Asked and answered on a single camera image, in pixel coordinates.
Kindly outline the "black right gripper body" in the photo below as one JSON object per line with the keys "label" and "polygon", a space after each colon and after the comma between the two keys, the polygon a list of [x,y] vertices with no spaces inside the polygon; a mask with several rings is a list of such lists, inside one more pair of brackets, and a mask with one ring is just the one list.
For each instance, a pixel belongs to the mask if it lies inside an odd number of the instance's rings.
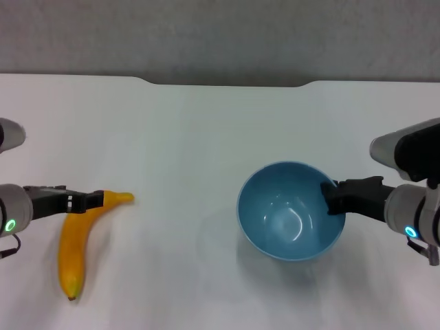
{"label": "black right gripper body", "polygon": [[348,179],[338,183],[338,212],[355,213],[385,222],[385,203],[394,187],[383,185],[383,177]]}

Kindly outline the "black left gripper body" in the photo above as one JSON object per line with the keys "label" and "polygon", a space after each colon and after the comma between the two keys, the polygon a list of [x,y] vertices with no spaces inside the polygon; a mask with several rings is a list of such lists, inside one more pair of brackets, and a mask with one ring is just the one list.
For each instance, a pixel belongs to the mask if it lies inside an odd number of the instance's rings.
{"label": "black left gripper body", "polygon": [[25,186],[32,202],[32,220],[63,213],[84,213],[87,194],[66,186]]}

